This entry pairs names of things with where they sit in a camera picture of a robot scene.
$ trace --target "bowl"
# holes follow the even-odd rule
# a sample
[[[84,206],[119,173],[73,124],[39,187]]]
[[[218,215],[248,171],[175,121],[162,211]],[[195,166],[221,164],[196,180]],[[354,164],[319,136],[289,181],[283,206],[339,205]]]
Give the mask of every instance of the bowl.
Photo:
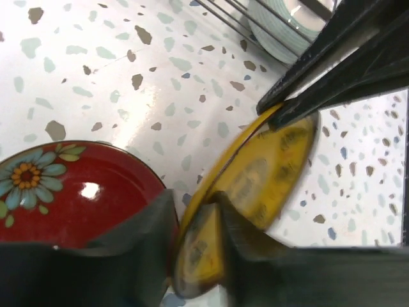
[[[0,242],[83,248],[164,189],[145,163],[113,146],[62,141],[30,148],[0,163]]]
[[[310,43],[292,30],[288,25],[291,24],[300,33],[313,41],[325,26],[325,21],[315,15],[299,0],[262,0],[275,13],[286,20],[281,21],[273,13],[269,12],[263,5],[256,0],[249,3],[249,15],[267,28],[275,38],[271,37],[266,31],[256,23],[249,20],[249,24],[254,36],[263,48],[273,57],[285,64],[294,64],[302,53],[310,46]],[[329,10],[334,9],[332,0],[319,0]],[[293,54],[282,43],[287,45],[296,54]]]

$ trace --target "green leaf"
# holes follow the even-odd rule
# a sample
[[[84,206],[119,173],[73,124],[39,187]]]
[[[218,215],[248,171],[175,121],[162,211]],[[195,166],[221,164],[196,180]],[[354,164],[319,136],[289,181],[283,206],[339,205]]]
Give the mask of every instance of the green leaf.
[[[63,145],[62,145],[61,143],[58,143],[57,146],[56,146],[55,152],[59,152],[59,151],[61,150],[61,147],[62,147],[62,146],[63,146]]]
[[[68,154],[68,155],[79,155],[81,152],[83,152],[86,149],[85,146],[78,146],[78,147],[74,147],[74,148],[70,148],[67,150],[64,150],[63,153],[64,154]]]
[[[74,148],[74,147],[76,147],[76,146],[77,146],[76,144],[66,145],[66,146],[64,146],[64,147],[60,150],[60,152],[64,152],[65,150]]]
[[[67,161],[67,162],[74,162],[74,161],[79,160],[78,155],[69,155],[67,153],[61,153],[61,154],[58,155],[58,157],[60,157],[61,159],[63,159],[64,161]]]
[[[0,219],[4,219],[7,215],[7,205],[3,200],[0,200]]]
[[[40,211],[41,214],[48,214],[49,213],[48,208],[44,207],[43,205],[39,205],[38,210]]]
[[[6,221],[4,222],[4,225],[6,228],[10,228],[11,226],[13,226],[14,224],[14,217],[12,215],[9,215],[6,218]]]

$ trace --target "terrazzo surface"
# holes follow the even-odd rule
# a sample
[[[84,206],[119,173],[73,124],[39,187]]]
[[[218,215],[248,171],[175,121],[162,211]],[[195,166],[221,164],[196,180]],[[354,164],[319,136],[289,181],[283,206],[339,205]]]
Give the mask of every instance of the terrazzo surface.
[[[0,159],[63,139],[138,156],[183,214],[204,169],[285,73],[195,1],[6,1]],[[321,112],[306,176],[269,230],[291,245],[401,241],[407,93]],[[220,289],[162,304],[223,306]]]

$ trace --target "yellow plate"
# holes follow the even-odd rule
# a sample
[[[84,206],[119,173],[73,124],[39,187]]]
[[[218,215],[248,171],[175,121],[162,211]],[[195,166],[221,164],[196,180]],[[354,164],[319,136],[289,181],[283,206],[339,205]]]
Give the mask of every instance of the yellow plate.
[[[264,124],[278,108],[263,113],[235,139],[193,195],[175,245],[177,294],[201,295],[223,277],[217,212],[212,206],[198,210],[215,191],[226,191],[237,210],[265,230],[300,178],[316,139],[319,114],[273,132]]]

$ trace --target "floral pattern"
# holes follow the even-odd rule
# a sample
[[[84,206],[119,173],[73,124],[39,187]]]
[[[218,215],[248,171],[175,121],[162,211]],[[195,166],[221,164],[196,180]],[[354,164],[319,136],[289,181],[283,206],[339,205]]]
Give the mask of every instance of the floral pattern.
[[[85,146],[58,143],[54,151],[36,148],[0,164],[0,219],[5,226],[14,224],[12,212],[19,207],[48,213],[46,204],[54,200],[54,192],[63,189],[58,176],[67,171],[64,162],[79,160]]]

